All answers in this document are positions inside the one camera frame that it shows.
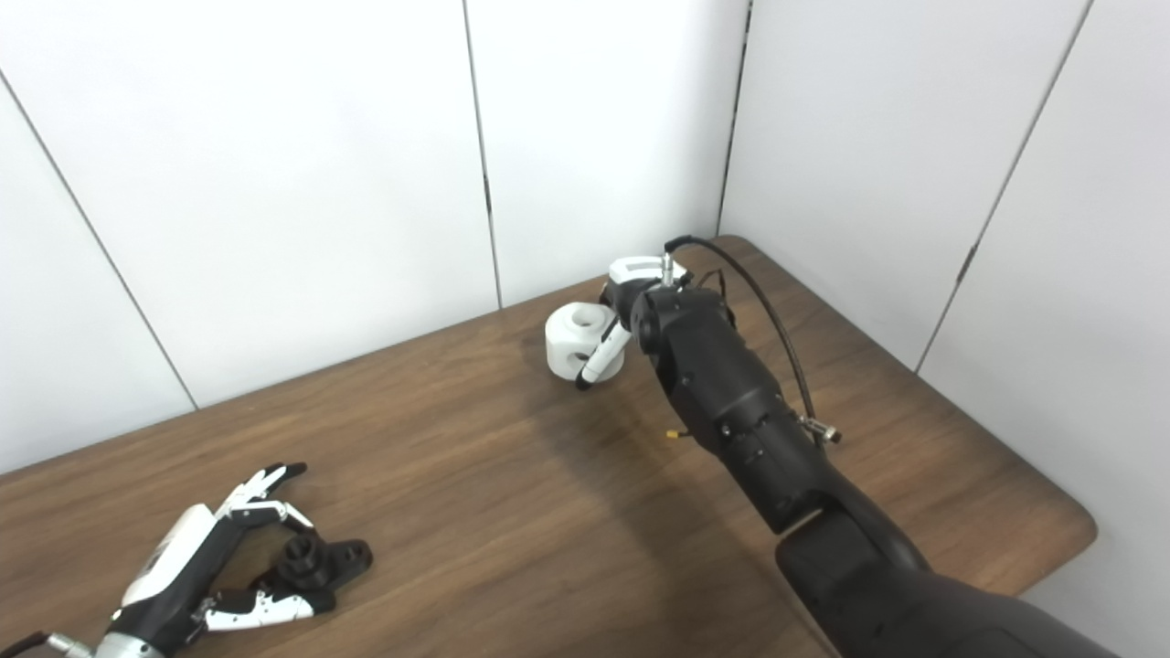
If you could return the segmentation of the black and white right hand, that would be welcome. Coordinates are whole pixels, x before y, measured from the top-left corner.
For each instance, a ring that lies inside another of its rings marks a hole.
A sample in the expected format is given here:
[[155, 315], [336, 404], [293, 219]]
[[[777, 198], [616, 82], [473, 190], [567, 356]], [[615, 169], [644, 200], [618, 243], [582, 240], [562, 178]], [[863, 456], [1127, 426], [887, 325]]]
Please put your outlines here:
[[644, 292], [656, 288], [680, 289], [694, 279], [691, 270], [663, 258], [619, 258], [610, 265], [610, 279], [603, 285], [599, 303], [614, 313], [603, 329], [601, 341], [585, 359], [574, 384], [580, 391], [603, 381], [603, 372], [625, 352], [631, 341], [633, 306]]

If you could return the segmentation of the black and white left hand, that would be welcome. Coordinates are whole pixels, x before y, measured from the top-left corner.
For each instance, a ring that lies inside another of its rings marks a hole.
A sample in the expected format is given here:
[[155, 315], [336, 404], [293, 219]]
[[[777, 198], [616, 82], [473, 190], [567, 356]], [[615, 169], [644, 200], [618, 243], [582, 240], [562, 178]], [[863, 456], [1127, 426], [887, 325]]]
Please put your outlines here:
[[122, 595], [96, 654], [176, 657], [206, 633], [275, 626], [333, 612], [337, 597], [326, 589], [271, 583], [243, 591], [209, 591], [252, 529], [285, 525], [298, 536], [316, 533], [314, 522], [295, 505], [274, 496], [280, 484], [307, 468], [307, 462], [275, 462], [238, 484], [216, 510], [208, 503], [184, 510]]

